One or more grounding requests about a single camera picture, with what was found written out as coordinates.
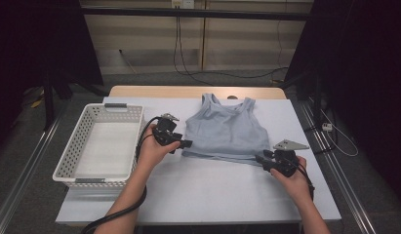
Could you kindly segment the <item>thin dark rod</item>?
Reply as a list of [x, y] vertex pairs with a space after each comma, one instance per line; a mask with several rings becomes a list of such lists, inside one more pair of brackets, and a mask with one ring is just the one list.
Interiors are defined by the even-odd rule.
[[130, 69], [132, 70], [132, 72], [133, 72], [134, 74], [137, 74], [136, 70], [133, 68], [133, 66], [130, 64], [130, 62], [129, 62], [129, 61], [127, 60], [127, 58], [125, 57], [125, 55], [124, 55], [124, 53], [123, 53], [123, 50], [119, 50], [119, 53], [120, 53], [122, 59], [128, 64], [128, 66], [130, 67]]

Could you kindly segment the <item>white wall socket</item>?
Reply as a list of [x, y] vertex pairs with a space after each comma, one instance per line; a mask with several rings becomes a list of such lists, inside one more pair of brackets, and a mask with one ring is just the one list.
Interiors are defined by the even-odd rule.
[[172, 0], [171, 6], [173, 9], [193, 9], [195, 5], [194, 0]]

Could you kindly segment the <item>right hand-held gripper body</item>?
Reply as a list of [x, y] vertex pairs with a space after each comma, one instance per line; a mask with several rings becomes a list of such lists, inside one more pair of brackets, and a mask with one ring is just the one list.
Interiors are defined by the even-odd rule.
[[292, 176], [299, 166], [296, 150], [308, 149], [309, 146], [292, 140], [284, 139], [273, 146], [274, 151], [270, 158], [274, 162], [273, 168], [283, 176]]

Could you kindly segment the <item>aluminium floor rail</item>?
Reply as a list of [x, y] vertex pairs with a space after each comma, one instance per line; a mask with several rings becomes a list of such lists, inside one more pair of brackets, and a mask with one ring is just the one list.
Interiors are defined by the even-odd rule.
[[341, 151], [338, 145], [333, 141], [329, 133], [317, 130], [315, 128], [314, 112], [311, 110], [309, 103], [300, 104], [301, 111], [305, 121], [309, 125], [308, 132], [313, 135], [316, 140], [316, 145], [321, 150], [321, 155], [326, 160], [331, 173], [340, 188], [340, 192], [349, 207], [358, 229], [362, 234], [377, 234], [376, 229], [370, 220], [367, 212], [356, 195], [353, 187], [350, 185], [341, 164], [339, 163], [334, 150]]
[[0, 149], [0, 234], [5, 233], [64, 112], [65, 108], [48, 120], [45, 113], [27, 111]]

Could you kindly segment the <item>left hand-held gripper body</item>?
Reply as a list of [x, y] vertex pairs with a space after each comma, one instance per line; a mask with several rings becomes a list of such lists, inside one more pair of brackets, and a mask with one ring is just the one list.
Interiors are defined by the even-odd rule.
[[160, 145], [165, 146], [181, 140], [182, 135], [174, 132], [177, 126], [176, 121], [178, 121], [178, 118], [170, 113], [165, 113], [158, 117], [157, 125], [152, 130], [152, 133]]

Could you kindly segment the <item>white perforated plastic basket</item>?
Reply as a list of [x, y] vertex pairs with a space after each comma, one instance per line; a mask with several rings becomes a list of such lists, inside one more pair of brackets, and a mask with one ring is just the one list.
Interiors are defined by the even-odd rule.
[[127, 103], [86, 105], [66, 144], [53, 180], [71, 188], [117, 188], [136, 166], [143, 107]]

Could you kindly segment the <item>person's left hand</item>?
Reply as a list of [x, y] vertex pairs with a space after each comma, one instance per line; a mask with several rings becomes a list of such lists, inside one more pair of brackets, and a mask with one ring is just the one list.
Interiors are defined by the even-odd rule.
[[140, 148], [140, 156], [137, 164], [138, 169], [152, 170], [168, 153], [180, 146], [178, 141], [165, 146], [159, 144], [153, 136], [153, 129], [155, 127], [155, 124], [151, 124], [143, 136], [143, 143]]

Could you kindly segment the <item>black metal stand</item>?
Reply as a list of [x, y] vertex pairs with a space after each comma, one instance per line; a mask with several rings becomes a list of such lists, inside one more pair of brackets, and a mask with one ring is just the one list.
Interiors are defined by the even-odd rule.
[[93, 93], [98, 97], [107, 97], [108, 92], [100, 89], [90, 83], [87, 83], [77, 76], [74, 76], [66, 70], [57, 68], [52, 70], [48, 68], [43, 76], [43, 91], [45, 101], [46, 122], [44, 130], [48, 131], [51, 125], [56, 121], [54, 107], [54, 93], [57, 93], [61, 99], [71, 99], [73, 92], [70, 84], [79, 85], [81, 88]]
[[314, 155], [324, 154], [336, 148], [335, 139], [328, 139], [328, 134], [322, 129], [324, 123], [330, 124], [325, 110], [322, 107], [322, 82], [317, 73], [304, 72], [286, 78], [278, 88], [283, 91], [294, 89], [294, 100], [301, 109], [305, 120], [303, 131], [310, 134]]

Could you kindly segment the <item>light blue tank top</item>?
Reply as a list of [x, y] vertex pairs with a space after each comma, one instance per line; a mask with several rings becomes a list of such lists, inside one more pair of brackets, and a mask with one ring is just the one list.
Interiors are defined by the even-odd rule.
[[256, 101], [223, 105], [214, 94], [203, 94], [200, 110], [185, 121], [192, 145], [182, 156], [257, 166], [256, 156], [269, 148], [267, 130], [254, 114]]

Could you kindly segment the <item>person's right hand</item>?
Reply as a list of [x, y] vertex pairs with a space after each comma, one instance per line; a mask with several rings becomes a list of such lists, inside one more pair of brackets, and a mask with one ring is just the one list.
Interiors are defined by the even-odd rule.
[[309, 192], [309, 184], [306, 179], [306, 160], [299, 156], [299, 167], [290, 177], [282, 175], [275, 169], [271, 169], [270, 173], [283, 185], [287, 193], [290, 195], [294, 203], [298, 207], [312, 204], [312, 198]]

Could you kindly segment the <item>black curtain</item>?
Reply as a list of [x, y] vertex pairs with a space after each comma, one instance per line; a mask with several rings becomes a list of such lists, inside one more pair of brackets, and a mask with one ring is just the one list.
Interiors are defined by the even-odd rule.
[[0, 145], [22, 93], [48, 81], [61, 98], [70, 83], [103, 83], [79, 0], [0, 0]]
[[401, 0], [313, 0], [289, 80], [316, 82], [401, 201]]

